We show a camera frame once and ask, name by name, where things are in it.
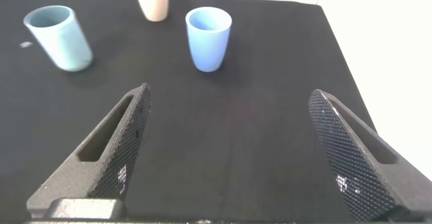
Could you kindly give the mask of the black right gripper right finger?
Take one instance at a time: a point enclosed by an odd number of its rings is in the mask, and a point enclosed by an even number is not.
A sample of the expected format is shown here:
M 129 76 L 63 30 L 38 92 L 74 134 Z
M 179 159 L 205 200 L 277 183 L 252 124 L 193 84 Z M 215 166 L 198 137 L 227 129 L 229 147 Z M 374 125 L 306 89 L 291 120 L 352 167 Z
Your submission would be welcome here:
M 431 180 L 332 94 L 308 111 L 353 221 L 430 221 Z

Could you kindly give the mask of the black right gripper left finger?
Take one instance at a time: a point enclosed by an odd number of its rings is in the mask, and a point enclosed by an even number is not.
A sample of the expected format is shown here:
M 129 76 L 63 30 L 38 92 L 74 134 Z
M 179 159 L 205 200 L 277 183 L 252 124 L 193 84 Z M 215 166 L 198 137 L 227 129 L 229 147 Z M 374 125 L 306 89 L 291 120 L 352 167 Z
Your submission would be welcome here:
M 150 111 L 147 83 L 126 93 L 29 197 L 30 215 L 42 217 L 59 198 L 124 200 Z

